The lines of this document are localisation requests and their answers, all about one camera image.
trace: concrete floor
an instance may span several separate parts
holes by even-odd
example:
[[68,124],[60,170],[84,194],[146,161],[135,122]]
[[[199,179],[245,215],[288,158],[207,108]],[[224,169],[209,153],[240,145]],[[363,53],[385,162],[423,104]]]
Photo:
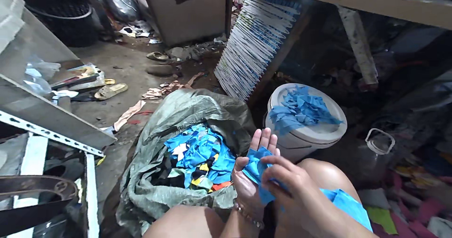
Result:
[[[82,60],[98,66],[105,72],[105,78],[112,78],[116,83],[126,83],[128,90],[108,100],[101,102],[72,102],[72,112],[99,128],[111,126],[131,106],[135,105],[148,88],[158,88],[160,84],[171,82],[172,78],[156,77],[145,72],[145,69],[157,62],[146,58],[149,52],[162,51],[163,45],[147,45],[147,39],[124,37],[127,43],[123,45],[98,42],[87,48],[72,48],[72,51]],[[179,82],[185,84],[193,75],[200,71],[209,72],[192,85],[193,88],[206,88],[223,93],[213,75],[221,52],[214,53],[202,61],[187,61],[182,63],[183,77]],[[147,103],[141,110],[155,110],[158,104]],[[143,129],[149,116],[135,115],[134,120],[140,120],[136,125],[126,124],[115,135],[117,142],[106,149],[105,161],[96,167],[96,180],[99,200],[99,221],[103,219],[103,206],[107,195],[120,178],[127,160],[127,153],[133,142]]]

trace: bucket lid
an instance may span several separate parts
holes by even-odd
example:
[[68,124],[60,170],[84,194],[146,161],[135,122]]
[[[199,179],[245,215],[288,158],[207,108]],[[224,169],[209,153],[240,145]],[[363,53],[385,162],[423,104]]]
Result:
[[279,86],[273,92],[272,96],[270,97],[270,100],[268,101],[268,112],[270,112],[270,110],[274,106],[282,105],[281,102],[284,101],[283,96],[286,96],[288,91],[295,90],[296,85],[299,87],[303,86],[308,87],[309,95],[322,97],[331,115],[337,118],[338,120],[343,121],[343,123],[339,125],[319,123],[314,126],[305,126],[302,128],[294,129],[290,133],[293,136],[298,137],[304,141],[316,144],[328,144],[341,139],[341,137],[345,134],[345,131],[347,130],[347,118],[345,117],[345,114],[334,100],[328,97],[328,95],[326,95],[325,93],[313,87],[295,83],[289,83]]

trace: green cloth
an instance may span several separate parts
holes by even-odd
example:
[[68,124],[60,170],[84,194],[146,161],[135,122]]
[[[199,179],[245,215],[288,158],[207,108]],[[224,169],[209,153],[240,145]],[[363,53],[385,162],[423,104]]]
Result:
[[380,224],[387,234],[399,234],[392,221],[389,210],[371,206],[365,206],[364,208],[366,209],[370,220],[373,223]]
[[180,89],[165,97],[141,132],[119,187],[116,219],[134,237],[140,238],[149,224],[177,205],[207,206],[224,221],[228,218],[237,196],[233,186],[208,194],[206,189],[154,185],[162,169],[168,169],[164,142],[199,123],[221,134],[236,157],[246,156],[256,130],[246,103],[238,99],[206,89]]
[[171,172],[168,174],[168,178],[177,177],[179,175],[184,175],[187,172],[185,168],[173,168],[171,169]]

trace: plastic bag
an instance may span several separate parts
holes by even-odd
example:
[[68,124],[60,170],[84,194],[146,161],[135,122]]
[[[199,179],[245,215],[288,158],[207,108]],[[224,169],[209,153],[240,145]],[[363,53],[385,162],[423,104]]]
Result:
[[222,135],[236,156],[245,156],[256,130],[246,103],[206,89],[180,89],[169,94],[150,117],[137,143],[132,162],[120,184],[118,224],[134,237],[176,205],[207,206],[227,219],[237,196],[229,186],[213,193],[154,185],[167,152],[164,145],[188,126],[207,123]]
[[52,92],[49,83],[42,78],[41,73],[34,68],[27,68],[24,75],[25,86],[34,93],[44,96]]
[[139,19],[138,6],[134,0],[105,0],[117,20],[133,22]]
[[61,64],[53,62],[44,62],[36,55],[33,55],[29,58],[29,61],[27,62],[26,69],[28,68],[36,69],[41,74],[41,77],[44,80],[48,81],[53,77],[55,72],[60,71]]

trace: stack of hangers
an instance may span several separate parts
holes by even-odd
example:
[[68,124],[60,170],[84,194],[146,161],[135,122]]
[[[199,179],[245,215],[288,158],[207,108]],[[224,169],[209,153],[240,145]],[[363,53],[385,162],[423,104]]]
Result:
[[242,101],[249,98],[301,9],[296,0],[244,0],[214,70],[229,96]]
[[180,181],[171,182],[172,186],[213,192],[231,184],[235,156],[223,137],[207,125],[192,125],[165,145],[172,166],[168,178]]

